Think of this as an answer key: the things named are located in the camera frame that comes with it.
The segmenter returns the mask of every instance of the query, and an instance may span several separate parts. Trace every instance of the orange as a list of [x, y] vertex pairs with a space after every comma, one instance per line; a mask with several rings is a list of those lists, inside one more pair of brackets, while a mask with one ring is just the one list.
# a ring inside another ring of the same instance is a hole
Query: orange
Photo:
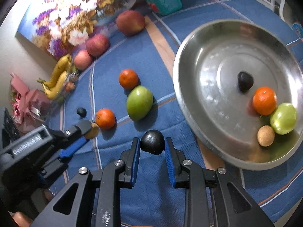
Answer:
[[103, 108], [96, 113], [95, 123], [102, 130], [108, 130], [114, 127], [116, 123], [116, 117], [110, 109]]
[[277, 95], [269, 87], [258, 88], [252, 99], [255, 110], [261, 115], [271, 114], [277, 106]]
[[119, 83], [125, 89], [133, 89], [138, 85], [138, 75], [131, 69], [124, 69], [119, 75]]

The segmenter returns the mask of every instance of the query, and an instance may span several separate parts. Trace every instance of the flower painting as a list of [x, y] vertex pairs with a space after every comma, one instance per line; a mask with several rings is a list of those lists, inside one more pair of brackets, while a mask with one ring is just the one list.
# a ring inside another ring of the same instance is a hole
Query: flower painting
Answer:
[[18, 32], [56, 60], [85, 47], [95, 34], [110, 37], [115, 18], [136, 0], [43, 0], [32, 3]]

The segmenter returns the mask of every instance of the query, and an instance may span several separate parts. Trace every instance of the banana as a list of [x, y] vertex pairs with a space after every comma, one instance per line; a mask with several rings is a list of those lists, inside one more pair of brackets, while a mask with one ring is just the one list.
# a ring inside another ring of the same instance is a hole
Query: banana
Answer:
[[53, 100], [60, 94], [61, 90], [63, 89], [63, 84], [66, 81], [66, 78], [67, 78], [67, 71], [63, 71], [61, 73], [55, 87], [53, 87], [51, 90], [48, 89], [44, 83], [42, 83], [44, 93], [48, 99]]
[[69, 68], [72, 65], [71, 61], [72, 61], [72, 57], [70, 54], [61, 57], [53, 70], [50, 80], [45, 81], [43, 79], [38, 79], [37, 82], [43, 83], [46, 87], [48, 87], [49, 90], [51, 90], [56, 86], [56, 83], [59, 80], [59, 77], [62, 74], [62, 72], [69, 70]]

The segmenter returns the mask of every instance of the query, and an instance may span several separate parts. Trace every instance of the black fruit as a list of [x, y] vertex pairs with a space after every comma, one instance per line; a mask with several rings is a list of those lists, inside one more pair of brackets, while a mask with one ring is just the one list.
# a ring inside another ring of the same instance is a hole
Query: black fruit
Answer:
[[86, 109], [85, 108], [78, 108], [77, 109], [77, 114], [80, 116], [80, 117], [85, 117], [86, 116]]
[[164, 150], [164, 136], [158, 130], [149, 130], [146, 132], [142, 139], [140, 148], [148, 153], [159, 155]]
[[247, 72], [239, 72], [238, 86], [240, 91], [246, 92], [254, 85], [254, 78]]

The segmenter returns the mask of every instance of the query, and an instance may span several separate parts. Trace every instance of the metal bowl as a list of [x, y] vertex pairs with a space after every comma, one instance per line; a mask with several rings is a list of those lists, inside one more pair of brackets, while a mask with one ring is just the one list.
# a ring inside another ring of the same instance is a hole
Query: metal bowl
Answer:
[[[245, 94], [237, 75], [254, 77]], [[283, 43], [270, 32], [242, 20], [204, 24], [182, 42], [174, 63], [174, 88], [180, 108], [196, 136], [227, 162], [248, 170], [266, 170], [289, 159], [303, 140], [303, 75]], [[293, 131], [275, 135], [261, 147], [257, 131], [269, 125], [251, 105], [257, 88], [268, 86], [278, 104], [298, 111]]]

